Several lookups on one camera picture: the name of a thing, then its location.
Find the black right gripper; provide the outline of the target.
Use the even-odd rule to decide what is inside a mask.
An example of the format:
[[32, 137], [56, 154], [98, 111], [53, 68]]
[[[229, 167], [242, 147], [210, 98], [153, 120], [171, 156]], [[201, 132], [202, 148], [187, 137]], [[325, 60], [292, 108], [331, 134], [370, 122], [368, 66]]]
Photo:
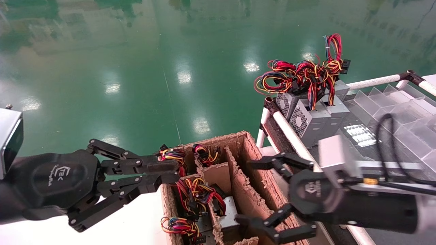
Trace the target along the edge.
[[[263, 156], [248, 162], [252, 169], [275, 170], [284, 180], [289, 180], [289, 203], [268, 218], [235, 216], [240, 225], [266, 235], [277, 245], [313, 238], [317, 225], [277, 231], [276, 227], [293, 211], [305, 221], [318, 221], [334, 225], [353, 225], [364, 228], [413, 234], [418, 227], [418, 207], [414, 195], [378, 193], [336, 188], [322, 172], [313, 172], [314, 163], [290, 153]], [[295, 174], [290, 169], [301, 170]]]

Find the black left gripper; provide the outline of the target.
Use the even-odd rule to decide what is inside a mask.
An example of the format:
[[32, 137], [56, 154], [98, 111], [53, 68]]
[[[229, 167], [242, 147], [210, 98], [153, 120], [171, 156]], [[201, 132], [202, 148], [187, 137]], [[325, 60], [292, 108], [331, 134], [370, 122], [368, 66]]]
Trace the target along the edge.
[[[99, 163], [94, 154], [107, 160]], [[98, 169], [107, 175], [146, 175], [97, 183]], [[139, 156], [95, 138], [87, 151], [18, 157], [8, 170], [1, 168], [1, 224], [67, 215], [70, 226], [83, 232], [138, 196], [176, 183], [178, 170], [176, 160]]]

